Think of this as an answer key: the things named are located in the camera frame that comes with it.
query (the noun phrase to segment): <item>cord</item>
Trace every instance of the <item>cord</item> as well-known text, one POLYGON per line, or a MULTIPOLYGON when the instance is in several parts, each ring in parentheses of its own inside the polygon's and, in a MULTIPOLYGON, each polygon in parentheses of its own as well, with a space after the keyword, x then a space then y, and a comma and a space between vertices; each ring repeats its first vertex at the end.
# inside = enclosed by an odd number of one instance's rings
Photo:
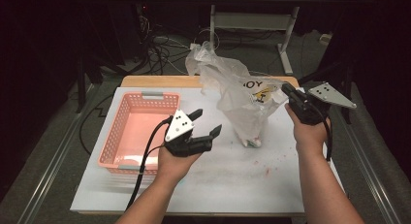
POLYGON ((161 147, 164 147, 164 145, 162 144, 162 145, 159 145, 159 146, 156 146, 156 147, 150 149, 150 151, 148 151, 147 155, 150 155, 150 153, 151 153, 152 151, 154 151, 154 150, 156 150, 156 149, 158 149, 158 148, 161 148, 161 147))
POLYGON ((140 16, 140 18, 142 18, 143 20, 144 20, 144 24, 143 24, 143 27, 142 27, 142 33, 145 31, 145 36, 144 36, 144 38, 142 39, 142 42, 143 41, 145 41, 145 39, 147 39, 147 37, 148 37, 148 35, 149 35, 149 32, 150 32, 150 22, 148 21, 148 19, 146 18, 146 17, 144 17, 144 16, 140 16))
POLYGON ((88 154, 91 155, 90 150, 87 149, 87 147, 85 146, 84 141, 82 140, 82 127, 84 126, 85 121, 87 120, 87 118, 93 113, 93 111, 95 110, 100 110, 99 113, 99 117, 105 117, 104 115, 102 115, 102 108, 98 108, 101 104, 103 104, 105 101, 107 101, 110 97, 112 97, 113 94, 110 94, 109 96, 107 96, 106 98, 104 98, 102 101, 99 102, 99 104, 97 104, 84 118, 84 120, 81 123, 81 126, 79 127, 79 142, 81 143, 81 147, 84 149, 84 151, 88 154))
POLYGON ((278 61, 278 59, 281 58, 281 55, 284 53, 285 51, 279 52, 279 55, 277 57, 275 57, 268 65, 267 65, 267 72, 269 73, 269 66, 274 64, 276 61, 278 61))
POLYGON ((151 146, 151 142, 154 139, 155 134, 157 133, 157 131, 165 124, 170 124, 173 120, 173 116, 169 116, 169 118, 162 120, 153 130, 153 132, 151 133, 151 136, 148 140, 147 146, 145 147, 145 151, 144 151, 144 155, 142 156, 142 164, 140 165, 140 170, 139 170, 139 175, 137 177, 137 181, 136 181, 136 186, 134 187, 133 190, 133 194, 131 195, 130 201, 127 205, 126 210, 134 203, 134 200, 136 199, 136 196, 139 192, 140 186, 142 185, 142 175, 144 174, 144 170, 145 170, 145 160, 148 157, 148 154, 152 151, 148 151, 150 146, 151 146))
POLYGON ((310 102, 306 103, 307 106, 309 106, 312 110, 317 112, 319 116, 321 116, 321 119, 323 121, 324 127, 326 127, 326 132, 327 132, 327 154, 326 154, 326 160, 327 162, 331 162, 332 160, 332 130, 331 126, 327 123, 327 119, 323 116, 323 114, 317 109, 317 107, 313 106, 310 102))
POLYGON ((174 46, 174 45, 167 45, 168 47, 180 47, 180 48, 190 49, 189 47, 185 46, 183 43, 181 43, 181 42, 179 42, 179 41, 177 41, 177 40, 171 39, 171 38, 169 38, 169 37, 158 37, 158 36, 157 36, 157 37, 154 37, 154 40, 155 40, 156 38, 167 39, 167 41, 166 41, 165 43, 167 43, 168 41, 172 41, 172 42, 178 43, 178 45, 176 45, 176 46, 174 46))
POLYGON ((172 65, 172 66, 173 66, 178 72, 180 72, 182 75, 187 75, 187 76, 188 76, 187 73, 179 70, 179 69, 174 65, 174 62, 176 62, 176 61, 178 61, 178 60, 180 60, 180 59, 182 59, 182 58, 184 58, 184 57, 186 57, 186 56, 187 56, 187 55, 184 55, 184 56, 182 56, 182 57, 179 57, 178 59, 176 59, 176 60, 174 60, 174 61, 170 61, 169 59, 167 59, 167 58, 165 58, 165 57, 163 57, 163 59, 166 61, 166 63, 169 63, 170 65, 172 65))
POLYGON ((218 35, 217 35, 217 33, 216 33, 215 31, 211 31, 211 29, 209 29, 209 28, 205 28, 205 29, 203 29, 202 31, 200 31, 200 32, 197 34, 197 36, 194 38, 193 43, 196 44, 196 40, 197 40, 197 38, 200 36, 200 34, 206 32, 206 31, 212 32, 212 33, 217 37, 217 47, 215 47, 214 50, 218 49, 218 47, 220 46, 220 38, 218 37, 218 35))

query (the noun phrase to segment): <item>pink plastic basket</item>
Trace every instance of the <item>pink plastic basket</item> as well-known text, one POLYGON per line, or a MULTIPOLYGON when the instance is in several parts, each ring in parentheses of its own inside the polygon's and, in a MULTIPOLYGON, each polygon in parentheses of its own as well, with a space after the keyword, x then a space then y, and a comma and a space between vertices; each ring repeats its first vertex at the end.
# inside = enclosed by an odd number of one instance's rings
MULTIPOLYGON (((98 163, 111 173, 136 174, 154 128, 174 114, 179 107, 179 94, 171 92, 124 93, 98 163)), ((155 135, 151 148, 163 143, 167 126, 155 135)), ((154 150, 145 162, 145 173, 157 173, 157 155, 154 150)))

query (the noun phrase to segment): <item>plastic bag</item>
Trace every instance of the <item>plastic bag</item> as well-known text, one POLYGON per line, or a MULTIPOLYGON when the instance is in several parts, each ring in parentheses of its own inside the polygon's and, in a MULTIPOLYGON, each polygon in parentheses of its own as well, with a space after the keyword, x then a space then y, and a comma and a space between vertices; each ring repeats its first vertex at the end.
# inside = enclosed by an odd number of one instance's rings
POLYGON ((194 47, 185 65, 190 76, 200 75, 203 89, 220 92, 217 109, 230 120, 242 144, 261 146, 264 123, 288 98, 281 91, 284 81, 250 76, 244 64, 217 56, 208 42, 194 47))

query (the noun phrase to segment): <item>table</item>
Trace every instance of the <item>table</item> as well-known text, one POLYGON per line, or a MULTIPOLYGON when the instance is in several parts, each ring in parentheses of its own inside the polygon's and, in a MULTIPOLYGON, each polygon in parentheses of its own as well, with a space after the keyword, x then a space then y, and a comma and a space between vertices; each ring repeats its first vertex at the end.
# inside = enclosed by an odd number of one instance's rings
MULTIPOLYGON (((280 79, 298 85, 294 78, 280 79)), ((262 133, 263 146, 247 148, 224 114, 215 108, 213 102, 219 94, 207 91, 203 96, 200 87, 198 77, 126 77, 115 93, 71 210, 121 213, 126 208, 137 176, 111 174, 97 165, 97 159, 122 93, 144 90, 179 92, 182 110, 204 109, 203 116, 195 121, 194 137, 207 135, 216 125, 223 124, 212 151, 203 154, 176 187, 168 215, 303 215, 293 124, 284 107, 269 117, 262 133)), ((144 176, 140 192, 153 177, 144 176)))
POLYGON ((294 7, 290 15, 220 13, 211 5, 210 12, 210 45, 214 48, 214 29, 220 28, 248 28, 265 30, 285 30, 284 42, 277 45, 277 50, 284 68, 284 73, 291 76, 293 69, 287 55, 287 46, 293 33, 300 7, 294 7))

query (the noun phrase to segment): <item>white table surface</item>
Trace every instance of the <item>white table surface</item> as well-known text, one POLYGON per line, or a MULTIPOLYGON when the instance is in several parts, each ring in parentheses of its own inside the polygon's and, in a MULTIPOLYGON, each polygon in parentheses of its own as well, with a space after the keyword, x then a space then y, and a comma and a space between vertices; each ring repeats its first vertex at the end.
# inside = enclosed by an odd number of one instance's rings
MULTIPOLYGON (((97 160, 110 130, 122 94, 127 91, 170 91, 180 93, 180 108, 190 113, 203 109, 195 120, 193 137, 208 135, 219 124, 222 131, 176 187, 168 214, 189 215, 272 215, 304 213, 300 192, 298 156, 293 123, 284 106, 269 117, 260 148, 246 148, 225 115, 215 108, 220 95, 200 88, 119 87, 106 121, 94 146, 71 211, 80 213, 122 213, 126 209, 137 176, 111 174, 97 160)), ((341 184, 334 164, 332 170, 341 184)), ((152 181, 144 176, 139 194, 152 181)))

